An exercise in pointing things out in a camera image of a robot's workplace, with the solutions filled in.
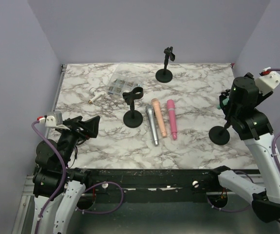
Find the black shock mount stand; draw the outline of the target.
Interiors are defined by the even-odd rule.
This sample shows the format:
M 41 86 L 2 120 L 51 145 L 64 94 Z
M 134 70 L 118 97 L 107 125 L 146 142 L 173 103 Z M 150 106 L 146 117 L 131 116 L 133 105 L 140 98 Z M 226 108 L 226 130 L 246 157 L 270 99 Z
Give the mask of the black shock mount stand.
M 68 168 L 71 168 L 71 167 L 74 165 L 75 161 L 77 160 L 77 155 L 78 155 L 78 146 L 79 146 L 79 145 L 81 145 L 81 144 L 82 144 L 82 142 L 83 142 L 83 141 L 81 141 L 81 142 L 77 143 L 77 145 L 75 146 L 75 149 L 74 149 L 74 152 L 75 152 L 75 155 L 74 155 L 74 160 L 73 160 L 72 164 L 71 164 L 70 166 L 68 166 Z
M 226 89 L 225 91 L 221 92 L 219 96 L 219 102 L 222 102 L 223 99 L 229 98 L 230 89 Z M 223 111 L 226 117 L 226 123 L 222 126 L 214 126 L 210 129 L 208 135 L 210 140 L 216 145 L 226 145 L 230 140 L 230 134 L 228 132 L 228 128 L 231 126 L 226 112 L 226 106 L 224 106 L 221 110 Z

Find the teal microphone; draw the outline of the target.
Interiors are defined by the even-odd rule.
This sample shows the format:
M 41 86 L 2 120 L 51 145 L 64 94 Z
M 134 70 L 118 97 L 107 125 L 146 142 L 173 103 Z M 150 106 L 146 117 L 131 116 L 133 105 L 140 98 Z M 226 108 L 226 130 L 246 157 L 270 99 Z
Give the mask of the teal microphone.
M 219 104 L 217 105 L 217 109 L 221 110 L 224 106 L 226 106 L 228 104 L 229 98 L 225 98 L 222 100 L 222 102 L 219 102 Z

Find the black desk mic stand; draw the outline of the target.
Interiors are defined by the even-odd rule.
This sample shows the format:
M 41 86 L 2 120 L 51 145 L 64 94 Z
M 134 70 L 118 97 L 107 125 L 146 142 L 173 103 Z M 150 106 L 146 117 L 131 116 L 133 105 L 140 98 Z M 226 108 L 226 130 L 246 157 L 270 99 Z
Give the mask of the black desk mic stand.
M 169 83 L 170 81 L 172 81 L 173 74 L 170 70 L 167 69 L 167 67 L 168 67 L 169 60 L 175 61 L 175 54 L 173 53 L 173 47 L 172 46 L 167 47 L 164 50 L 164 54 L 165 54 L 164 68 L 156 72 L 155 78 L 157 79 L 157 81 L 161 83 Z
M 124 124 L 129 128 L 137 128 L 143 122 L 142 114 L 135 110 L 134 101 L 139 100 L 143 97 L 144 92 L 142 87 L 135 87 L 131 92 L 124 92 L 122 94 L 124 101 L 130 107 L 123 116 Z

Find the silver condenser microphone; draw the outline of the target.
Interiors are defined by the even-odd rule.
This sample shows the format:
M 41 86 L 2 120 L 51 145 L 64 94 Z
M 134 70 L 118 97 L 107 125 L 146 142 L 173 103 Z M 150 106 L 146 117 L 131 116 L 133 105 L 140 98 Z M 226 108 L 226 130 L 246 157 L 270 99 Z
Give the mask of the silver condenser microphone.
M 157 134 L 155 119 L 154 119 L 154 109 L 151 105 L 146 106 L 146 114 L 149 120 L 149 126 L 151 131 L 152 142 L 154 146 L 159 145 L 159 138 Z

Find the beige microphone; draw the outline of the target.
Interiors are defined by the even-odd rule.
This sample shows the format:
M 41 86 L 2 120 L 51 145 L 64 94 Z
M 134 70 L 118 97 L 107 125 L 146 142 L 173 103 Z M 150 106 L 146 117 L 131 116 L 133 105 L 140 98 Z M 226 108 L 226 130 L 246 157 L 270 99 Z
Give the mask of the beige microphone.
M 161 132 L 161 136 L 162 136 L 162 138 L 166 138 L 167 131 L 166 131 L 165 123 L 164 123 L 162 112 L 161 112 L 160 102 L 157 98 L 153 98 L 151 100 L 151 104 L 154 108 L 155 116 L 156 116 L 156 119 L 157 119 L 157 122 L 159 125 L 159 129 Z

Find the pink microphone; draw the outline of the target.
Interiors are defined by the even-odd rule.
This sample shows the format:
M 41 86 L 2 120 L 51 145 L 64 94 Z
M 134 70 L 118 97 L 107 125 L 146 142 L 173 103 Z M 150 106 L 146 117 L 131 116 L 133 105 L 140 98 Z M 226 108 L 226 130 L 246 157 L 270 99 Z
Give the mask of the pink microphone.
M 171 135 L 174 140 L 177 139 L 177 124 L 176 124 L 176 115 L 175 115 L 175 104 L 172 99 L 167 101 L 167 110 L 169 116 L 170 130 Z

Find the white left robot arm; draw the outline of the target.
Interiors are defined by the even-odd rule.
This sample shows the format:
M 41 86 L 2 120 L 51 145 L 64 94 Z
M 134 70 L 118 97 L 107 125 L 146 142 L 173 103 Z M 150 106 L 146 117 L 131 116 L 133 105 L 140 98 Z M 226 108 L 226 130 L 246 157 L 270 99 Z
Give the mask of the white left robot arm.
M 99 122 L 100 116 L 63 120 L 60 112 L 52 112 L 32 123 L 42 139 L 36 147 L 32 233 L 66 233 L 80 196 L 92 186 L 90 171 L 69 169 L 68 163 L 80 141 L 97 137 Z

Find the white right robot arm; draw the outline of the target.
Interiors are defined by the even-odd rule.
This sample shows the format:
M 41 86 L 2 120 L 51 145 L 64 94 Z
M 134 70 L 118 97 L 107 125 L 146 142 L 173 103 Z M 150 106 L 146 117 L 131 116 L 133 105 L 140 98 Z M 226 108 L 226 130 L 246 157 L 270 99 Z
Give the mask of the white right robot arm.
M 280 220 L 280 154 L 268 117 L 257 106 L 269 98 L 280 85 L 278 69 L 266 68 L 259 78 L 247 73 L 233 80 L 230 89 L 221 92 L 219 107 L 225 115 L 224 126 L 214 126 L 209 131 L 210 140 L 225 145 L 230 140 L 228 128 L 232 127 L 255 159 L 264 186 L 248 181 L 226 166 L 211 171 L 208 186 L 214 191 L 230 189 L 246 200 L 263 222 Z

